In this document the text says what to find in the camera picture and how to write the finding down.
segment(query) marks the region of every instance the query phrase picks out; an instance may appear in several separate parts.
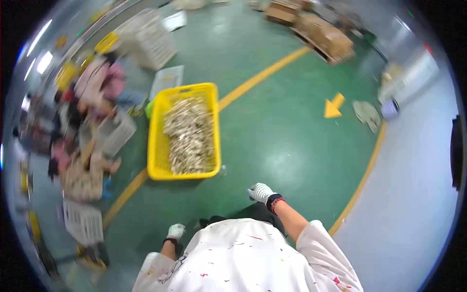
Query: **yellow plastic basket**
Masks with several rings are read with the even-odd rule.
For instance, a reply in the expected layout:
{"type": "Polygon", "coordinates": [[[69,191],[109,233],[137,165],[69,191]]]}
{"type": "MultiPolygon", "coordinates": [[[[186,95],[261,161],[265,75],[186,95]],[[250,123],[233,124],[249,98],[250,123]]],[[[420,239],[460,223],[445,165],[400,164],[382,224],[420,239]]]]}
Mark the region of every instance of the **yellow plastic basket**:
{"type": "Polygon", "coordinates": [[[220,169],[218,90],[214,83],[201,83],[162,90],[154,99],[148,138],[148,174],[154,180],[198,179],[215,176],[220,169]],[[173,174],[170,171],[170,139],[163,132],[164,113],[174,103],[189,97],[201,97],[212,112],[214,155],[210,159],[212,171],[173,174]]]}
{"type": "Polygon", "coordinates": [[[98,54],[105,54],[119,39],[119,36],[111,31],[94,47],[94,51],[98,54]]]}

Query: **hand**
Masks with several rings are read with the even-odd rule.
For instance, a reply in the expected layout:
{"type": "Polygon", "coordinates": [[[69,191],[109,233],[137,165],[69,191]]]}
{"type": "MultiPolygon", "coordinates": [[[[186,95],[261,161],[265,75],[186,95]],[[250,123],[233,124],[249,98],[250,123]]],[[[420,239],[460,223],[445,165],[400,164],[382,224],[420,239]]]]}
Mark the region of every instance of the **hand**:
{"type": "Polygon", "coordinates": [[[183,233],[185,233],[185,225],[179,223],[174,224],[170,226],[167,238],[175,238],[179,241],[180,238],[182,238],[183,233]]]}
{"type": "Polygon", "coordinates": [[[257,183],[250,187],[248,192],[250,193],[250,199],[253,198],[254,200],[264,204],[268,202],[268,198],[271,195],[277,194],[276,192],[273,192],[267,185],[262,183],[257,183]]]}

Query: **blue jeans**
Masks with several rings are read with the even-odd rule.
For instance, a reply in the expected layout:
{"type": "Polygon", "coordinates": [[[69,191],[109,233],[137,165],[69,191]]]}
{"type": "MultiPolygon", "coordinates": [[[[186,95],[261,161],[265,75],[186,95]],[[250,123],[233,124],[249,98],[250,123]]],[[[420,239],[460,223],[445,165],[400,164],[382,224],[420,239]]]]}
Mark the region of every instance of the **blue jeans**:
{"type": "Polygon", "coordinates": [[[146,96],[147,94],[145,92],[125,88],[113,101],[116,105],[127,111],[132,107],[141,105],[146,99],[146,96]]]}

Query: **black wristband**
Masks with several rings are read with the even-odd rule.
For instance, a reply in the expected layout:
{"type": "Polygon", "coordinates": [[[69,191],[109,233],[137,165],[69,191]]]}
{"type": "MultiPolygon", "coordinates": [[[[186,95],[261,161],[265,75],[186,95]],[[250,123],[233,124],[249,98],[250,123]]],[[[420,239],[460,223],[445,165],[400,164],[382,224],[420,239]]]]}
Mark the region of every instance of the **black wristband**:
{"type": "Polygon", "coordinates": [[[175,238],[166,238],[164,239],[164,241],[162,242],[162,245],[164,245],[164,243],[166,241],[170,240],[171,243],[173,243],[175,246],[177,246],[177,240],[175,238]]]}
{"type": "Polygon", "coordinates": [[[270,195],[269,198],[268,198],[268,201],[266,202],[266,207],[268,208],[268,210],[271,212],[271,204],[272,202],[274,202],[275,199],[278,199],[278,198],[282,198],[282,196],[280,194],[273,194],[273,195],[270,195]]]}

